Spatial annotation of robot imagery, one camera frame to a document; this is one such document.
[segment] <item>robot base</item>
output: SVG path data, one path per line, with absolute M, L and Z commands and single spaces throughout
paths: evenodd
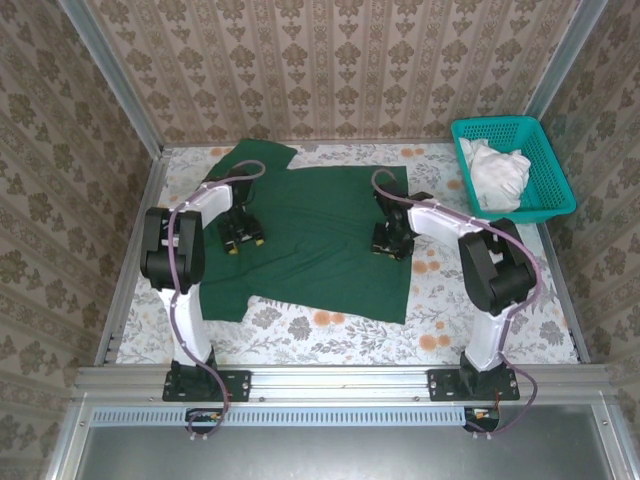
M 206 362 L 216 368 L 213 350 Z M 251 392 L 250 370 L 217 370 L 229 392 L 229 401 L 247 402 Z M 222 392 L 215 379 L 201 367 L 171 362 L 164 380 L 165 402 L 221 402 Z
M 489 401 L 497 398 L 520 400 L 516 374 L 504 363 L 486 372 L 477 371 L 467 360 L 464 352 L 460 356 L 459 368 L 428 370 L 429 396 L 432 402 Z

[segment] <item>cable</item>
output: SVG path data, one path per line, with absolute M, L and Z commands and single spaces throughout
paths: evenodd
M 523 377 L 525 377 L 527 380 L 529 380 L 531 382 L 531 386 L 533 388 L 533 391 L 531 392 L 531 397 L 529 397 L 529 400 L 524 405 L 524 407 L 522 408 L 520 413 L 516 416 L 516 418 L 514 418 L 511 422 L 509 422 L 504 427 L 500 427 L 497 430 L 494 430 L 493 432 L 487 432 L 482 427 L 476 425 L 475 423 L 467 421 L 467 423 L 471 427 L 473 427 L 474 429 L 478 430 L 478 433 L 480 433 L 482 435 L 485 435 L 487 437 L 490 437 L 491 435 L 497 435 L 498 433 L 504 433 L 504 432 L 510 430 L 511 428 L 513 428 L 513 426 L 516 423 L 518 423 L 520 421 L 520 419 L 522 419 L 524 414 L 529 410 L 529 408 L 531 408 L 531 405 L 533 405 L 533 402 L 535 401 L 535 399 L 536 399 L 536 397 L 538 395 L 538 384 L 535 381 L 535 379 L 530 374 L 528 374 L 527 372 L 525 372 L 521 368 L 516 367 L 513 363 L 511 363 L 509 360 L 507 360 L 507 358 L 506 358 L 506 356 L 504 354 L 504 345 L 506 343 L 507 334 L 509 332 L 509 327 L 511 326 L 511 321 L 512 321 L 514 315 L 516 313 L 524 310 L 525 308 L 527 308 L 532 303 L 534 303 L 538 299 L 538 297 L 540 296 L 540 292 L 542 290 L 542 272 L 540 271 L 540 266 L 538 265 L 538 262 L 536 261 L 536 258 L 533 256 L 533 253 L 531 253 L 531 251 L 527 247 L 525 247 L 522 242 L 520 242 L 519 240 L 517 240 L 513 236 L 509 235 L 508 233 L 503 232 L 502 230 L 498 230 L 497 228 L 492 227 L 491 225 L 489 225 L 487 223 L 484 223 L 484 222 L 481 222 L 481 221 L 477 220 L 475 217 L 470 217 L 468 215 L 465 215 L 464 213 L 460 213 L 460 212 L 457 212 L 457 211 L 452 210 L 450 208 L 447 208 L 447 207 L 441 205 L 440 203 L 438 203 L 437 201 L 412 200 L 410 198 L 398 197 L 398 196 L 393 195 L 391 193 L 385 192 L 382 188 L 380 188 L 380 186 L 376 182 L 376 178 L 381 173 L 386 173 L 394 181 L 396 180 L 395 175 L 388 168 L 379 168 L 378 170 L 373 172 L 373 175 L 371 175 L 371 184 L 373 185 L 373 188 L 376 190 L 376 192 L 378 192 L 380 195 L 383 195 L 383 196 L 385 196 L 387 198 L 390 198 L 391 200 L 395 200 L 397 202 L 406 203 L 406 204 L 409 204 L 409 205 L 416 205 L 416 206 L 419 206 L 419 207 L 430 208 L 430 209 L 433 209 L 433 210 L 439 210 L 439 211 L 441 211 L 441 212 L 443 212 L 443 213 L 445 213 L 445 214 L 447 214 L 447 215 L 449 215 L 449 216 L 451 216 L 453 218 L 456 218 L 456 219 L 458 219 L 460 221 L 463 221 L 463 222 L 465 222 L 465 223 L 467 223 L 469 225 L 473 225 L 475 227 L 479 227 L 479 228 L 482 228 L 484 230 L 487 230 L 488 232 L 491 232 L 494 235 L 497 235 L 497 236 L 503 238 L 507 242 L 509 242 L 512 245 L 514 245 L 515 247 L 517 247 L 527 257 L 529 262 L 531 262 L 531 265 L 532 265 L 533 270 L 534 270 L 535 275 L 536 275 L 536 286 L 535 286 L 535 289 L 533 291 L 533 294 L 530 295 L 524 302 L 522 302 L 520 305 L 517 305 L 513 310 L 511 310 L 507 314 L 507 318 L 505 320 L 505 325 L 504 325 L 504 328 L 502 330 L 502 335 L 500 336 L 500 342 L 498 344 L 498 355 L 500 356 L 500 359 L 505 363 L 505 365 L 507 365 L 507 367 L 511 368 L 514 372 L 522 375 Z
M 193 354 L 193 352 L 189 350 L 189 348 L 187 347 L 187 343 L 184 341 L 184 338 L 180 333 L 180 329 L 178 328 L 178 324 L 176 322 L 175 310 L 178 302 L 178 297 L 180 297 L 180 279 L 178 278 L 178 268 L 176 266 L 176 252 L 175 252 L 176 247 L 174 246 L 174 243 L 173 243 L 174 227 L 175 227 L 176 217 L 178 216 L 178 213 L 183 208 L 189 206 L 190 203 L 195 202 L 198 198 L 200 198 L 203 194 L 205 194 L 209 190 L 215 187 L 219 187 L 221 185 L 226 185 L 228 183 L 238 181 L 238 180 L 254 180 L 264 175 L 264 172 L 266 171 L 266 167 L 264 163 L 259 162 L 258 160 L 245 160 L 244 162 L 238 163 L 236 167 L 241 167 L 244 165 L 258 165 L 260 167 L 260 171 L 253 175 L 239 175 L 235 177 L 224 178 L 222 180 L 218 180 L 215 182 L 203 183 L 200 186 L 200 188 L 195 191 L 195 193 L 193 193 L 184 202 L 180 203 L 180 205 L 174 208 L 173 211 L 171 212 L 171 216 L 169 217 L 169 226 L 167 231 L 168 244 L 170 245 L 170 248 L 168 248 L 169 270 L 171 272 L 171 278 L 173 280 L 173 288 L 175 290 L 175 293 L 173 294 L 173 297 L 171 297 L 171 303 L 169 305 L 169 322 L 171 323 L 171 329 L 173 330 L 173 333 L 176 336 L 176 340 L 178 341 L 178 344 L 184 351 L 185 355 L 189 357 L 189 359 L 193 363 L 195 363 L 197 366 L 199 366 L 200 368 L 208 372 L 214 378 L 214 380 L 216 381 L 216 383 L 218 384 L 222 392 L 222 413 L 220 414 L 220 418 L 218 419 L 216 424 L 211 428 L 211 430 L 209 430 L 206 434 L 203 435 L 203 438 L 206 438 L 206 435 L 211 435 L 215 433 L 218 430 L 218 428 L 220 428 L 220 425 L 222 425 L 224 421 L 224 417 L 229 411 L 229 392 L 227 391 L 227 387 L 224 385 L 224 382 L 222 381 L 222 378 L 220 378 L 220 375 L 218 374 L 218 372 L 216 372 L 215 369 L 213 369 L 212 367 L 210 367 L 209 365 L 207 365 L 206 363 L 198 359 Z M 195 435 L 195 432 L 192 429 L 192 423 L 194 418 L 195 416 L 192 414 L 191 418 L 189 419 L 189 423 L 187 425 L 187 430 L 189 431 L 190 434 L 192 434 L 192 436 Z

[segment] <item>black mounting plate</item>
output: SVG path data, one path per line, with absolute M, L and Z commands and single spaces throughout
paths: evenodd
M 516 374 L 510 368 L 503 368 L 499 371 L 499 374 L 492 376 L 491 388 L 485 388 L 473 394 L 463 387 L 460 371 L 460 368 L 427 370 L 427 386 L 429 387 L 429 397 L 432 402 L 465 400 L 495 402 L 496 390 L 501 402 L 520 400 Z
M 251 393 L 251 370 L 217 370 L 229 393 L 230 402 L 248 402 Z M 173 378 L 174 372 L 167 372 L 164 381 L 162 400 L 165 402 L 221 402 L 222 392 L 215 389 L 213 393 L 204 391 L 184 391 L 180 389 L 179 379 Z

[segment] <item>wallpaper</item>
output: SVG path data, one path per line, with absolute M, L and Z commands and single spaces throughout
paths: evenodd
M 150 159 L 55 1 L 0 1 L 0 478 L 40 477 Z
M 543 119 L 579 207 L 552 233 L 640 451 L 640 2 L 610 1 Z
M 520 114 L 577 2 L 89 0 L 164 143 L 447 138 Z

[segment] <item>teal plastic basket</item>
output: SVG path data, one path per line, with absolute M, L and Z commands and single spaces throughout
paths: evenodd
M 451 125 L 458 162 L 469 194 L 471 210 L 476 217 L 497 220 L 508 218 L 514 223 L 539 223 L 576 209 L 576 199 L 560 168 L 558 159 L 542 126 L 532 117 L 505 116 L 456 120 Z M 520 198 L 520 208 L 510 213 L 487 212 L 480 208 L 471 182 L 471 174 L 462 154 L 460 138 L 486 138 L 489 146 L 502 153 L 520 149 L 531 161 L 529 183 Z

